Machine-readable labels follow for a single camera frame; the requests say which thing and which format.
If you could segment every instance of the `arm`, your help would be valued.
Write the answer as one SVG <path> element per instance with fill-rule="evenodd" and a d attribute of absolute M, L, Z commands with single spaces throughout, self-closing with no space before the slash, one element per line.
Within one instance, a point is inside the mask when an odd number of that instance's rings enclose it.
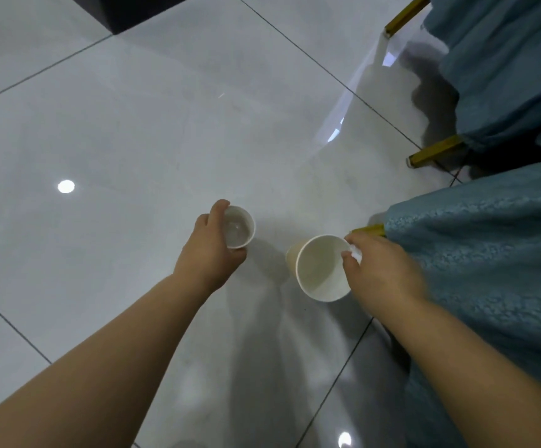
<path fill-rule="evenodd" d="M 426 299 L 422 272 L 384 238 L 354 233 L 343 268 L 360 304 L 416 361 L 472 447 L 541 446 L 541 384 Z"/>
<path fill-rule="evenodd" d="M 172 275 L 0 404 L 0 447 L 129 447 L 198 309 L 245 260 L 228 201 L 198 218 Z"/>

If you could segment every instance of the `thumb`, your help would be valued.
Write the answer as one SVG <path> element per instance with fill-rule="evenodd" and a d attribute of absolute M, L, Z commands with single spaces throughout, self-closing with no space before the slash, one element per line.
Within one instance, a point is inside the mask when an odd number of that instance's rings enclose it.
<path fill-rule="evenodd" d="M 239 248 L 238 250 L 230 250 L 231 259 L 239 267 L 248 256 L 248 250 L 245 248 Z"/>
<path fill-rule="evenodd" d="M 341 257 L 343 258 L 343 270 L 347 276 L 347 282 L 349 283 L 349 287 L 353 289 L 353 283 L 361 273 L 359 263 L 351 256 L 350 251 L 343 251 Z"/>

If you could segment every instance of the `forearm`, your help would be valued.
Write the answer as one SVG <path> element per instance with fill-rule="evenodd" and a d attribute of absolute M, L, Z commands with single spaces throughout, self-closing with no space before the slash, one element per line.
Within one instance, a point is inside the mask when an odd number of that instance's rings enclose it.
<path fill-rule="evenodd" d="M 0 446 L 130 446 L 207 296 L 170 276 L 0 405 Z"/>
<path fill-rule="evenodd" d="M 541 384 L 444 309 L 425 301 L 385 321 L 468 445 L 541 446 Z"/>

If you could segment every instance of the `textured blue fabric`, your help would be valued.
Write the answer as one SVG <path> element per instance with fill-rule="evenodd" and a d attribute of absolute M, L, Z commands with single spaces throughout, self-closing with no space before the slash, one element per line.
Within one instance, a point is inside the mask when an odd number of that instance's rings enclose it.
<path fill-rule="evenodd" d="M 541 163 L 396 204 L 385 229 L 434 301 L 541 381 Z M 415 364 L 406 407 L 411 444 L 464 446 Z"/>
<path fill-rule="evenodd" d="M 449 53 L 457 133 L 483 152 L 541 127 L 541 0 L 431 0 L 426 29 Z"/>

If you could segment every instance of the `tile grout line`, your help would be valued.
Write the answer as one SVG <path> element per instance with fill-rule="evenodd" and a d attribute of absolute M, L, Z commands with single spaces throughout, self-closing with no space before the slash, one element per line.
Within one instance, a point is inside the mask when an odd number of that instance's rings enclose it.
<path fill-rule="evenodd" d="M 5 316 L 3 316 L 3 314 L 0 312 L 0 317 L 2 320 L 4 320 L 8 326 L 10 326 L 18 335 L 20 335 L 21 338 L 23 338 L 30 346 L 32 346 L 32 348 L 42 357 L 44 358 L 48 364 L 52 364 L 52 361 L 50 361 L 45 354 L 43 354 L 40 349 L 38 349 L 33 343 L 32 341 L 30 341 L 29 339 L 26 338 L 26 336 L 21 333 L 17 327 L 15 327 Z"/>
<path fill-rule="evenodd" d="M 320 413 L 320 409 L 322 408 L 322 406 L 324 405 L 326 399 L 328 398 L 328 395 L 331 393 L 331 391 L 333 391 L 333 388 L 334 386 L 337 384 L 337 381 L 339 380 L 339 377 L 341 377 L 341 373 L 344 371 L 345 367 L 347 366 L 347 364 L 349 363 L 349 360 L 351 360 L 351 357 L 353 356 L 353 354 L 355 353 L 355 350 L 357 349 L 357 346 L 359 346 L 359 344 L 362 342 L 362 338 L 364 338 L 364 335 L 366 334 L 366 332 L 368 331 L 368 329 L 370 328 L 370 326 L 372 325 L 372 321 L 374 321 L 374 317 L 372 317 L 370 319 L 370 322 L 368 322 L 368 325 L 366 325 L 366 328 L 364 329 L 364 332 L 362 333 L 362 336 L 359 337 L 359 339 L 357 340 L 357 343 L 355 344 L 355 346 L 353 347 L 353 350 L 351 351 L 351 354 L 349 354 L 349 356 L 347 357 L 347 360 L 345 361 L 345 364 L 343 365 L 343 367 L 341 368 L 341 370 L 339 371 L 339 374 L 337 374 L 333 384 L 331 385 L 331 387 L 328 389 L 328 391 L 326 392 L 326 395 L 324 397 L 324 399 L 322 400 L 322 402 L 320 403 L 320 406 L 318 406 L 318 409 L 316 410 L 316 412 L 314 413 L 314 415 L 312 416 L 310 422 L 308 423 L 308 426 L 305 427 L 304 429 L 304 433 L 301 435 L 300 439 L 297 441 L 297 444 L 296 444 L 296 448 L 299 447 L 299 445 L 303 442 L 304 438 L 305 438 L 305 435 L 307 434 L 307 432 L 310 430 L 311 426 L 312 426 L 312 423 L 314 422 L 314 420 L 316 419 L 317 415 Z"/>
<path fill-rule="evenodd" d="M 30 75 L 30 76 L 28 76 L 28 77 L 25 77 L 25 78 L 21 79 L 19 82 L 16 82 L 16 83 L 14 83 L 14 84 L 8 86 L 8 87 L 5 88 L 5 89 L 1 89 L 1 90 L 0 90 L 0 95 L 3 94 L 4 92 L 8 91 L 9 89 L 13 89 L 13 88 L 16 87 L 16 86 L 21 85 L 21 83 L 24 83 L 24 82 L 27 82 L 27 81 L 30 80 L 30 79 L 33 79 L 34 77 L 36 77 L 36 75 L 42 74 L 43 72 L 49 70 L 50 68 L 55 67 L 55 66 L 58 65 L 58 64 L 61 64 L 63 61 L 66 61 L 66 60 L 68 60 L 69 58 L 73 58 L 75 55 L 78 55 L 78 54 L 82 53 L 83 51 L 86 51 L 86 50 L 88 50 L 89 48 L 92 48 L 92 47 L 94 47 L 95 45 L 100 44 L 102 41 L 107 40 L 108 38 L 110 38 L 110 37 L 112 37 L 112 36 L 113 36 L 113 35 L 110 34 L 109 36 L 105 36 L 105 37 L 103 37 L 102 39 L 98 39 L 98 40 L 97 40 L 96 42 L 94 42 L 93 44 L 90 44 L 90 45 L 84 47 L 83 49 L 78 50 L 77 52 L 73 52 L 71 55 L 69 55 L 69 56 L 67 56 L 67 57 L 65 57 L 65 58 L 63 58 L 63 59 L 60 59 L 60 60 L 57 61 L 56 63 L 50 64 L 49 66 L 46 66 L 44 69 L 41 69 L 41 70 L 39 70 L 38 72 L 35 72 L 34 74 L 32 74 L 32 75 Z"/>
<path fill-rule="evenodd" d="M 416 146 L 417 149 L 419 150 L 422 150 L 422 147 L 419 146 L 418 144 L 416 144 L 416 142 L 414 142 L 413 140 L 411 140 L 411 138 L 409 138 L 407 135 L 405 135 L 403 132 L 401 132 L 397 127 L 395 127 L 391 121 L 389 121 L 388 119 L 386 119 L 382 114 L 380 114 L 378 111 L 375 110 L 375 108 L 373 108 L 371 105 L 369 105 L 364 99 L 362 99 L 361 97 L 359 97 L 355 91 L 351 90 L 345 83 L 341 82 L 341 80 L 339 80 L 337 77 L 334 76 L 334 74 L 332 72 L 330 72 L 326 67 L 324 67 L 323 65 L 321 65 L 317 60 L 315 60 L 314 58 L 312 58 L 310 56 L 310 54 L 308 52 L 306 52 L 303 48 L 301 48 L 300 46 L 298 46 L 295 42 L 293 42 L 289 37 L 287 37 L 287 35 L 285 33 L 283 33 L 280 29 L 278 29 L 277 27 L 275 27 L 272 23 L 270 23 L 268 20 L 266 20 L 264 17 L 262 17 L 262 14 L 260 14 L 258 11 L 256 11 L 254 8 L 252 8 L 252 6 L 248 5 L 245 1 L 243 0 L 239 0 L 241 1 L 244 5 L 246 5 L 248 8 L 250 8 L 252 10 L 252 12 L 254 14 L 256 14 L 258 17 L 260 17 L 260 19 L 264 20 L 268 25 L 270 25 L 274 30 L 276 30 L 281 36 L 283 36 L 285 39 L 287 39 L 291 44 L 293 44 L 298 50 L 300 50 L 302 53 L 304 53 L 305 56 L 307 56 L 308 58 L 310 58 L 312 61 L 314 61 L 314 63 L 316 63 L 318 66 L 320 66 L 320 68 L 322 68 L 327 74 L 329 74 L 331 77 L 333 77 L 337 82 L 341 83 L 341 86 L 343 86 L 343 88 L 347 89 L 351 94 L 353 94 L 357 99 L 360 100 L 360 102 L 362 102 L 364 105 L 366 105 L 371 111 L 373 111 L 374 113 L 378 114 L 379 117 L 384 120 L 388 125 L 390 125 L 392 128 L 394 128 L 397 132 L 399 132 L 401 135 L 403 135 L 411 144 L 413 144 L 414 146 Z M 447 173 L 449 173 L 451 176 L 453 176 L 453 173 L 451 173 L 450 171 L 448 170 L 445 170 Z"/>

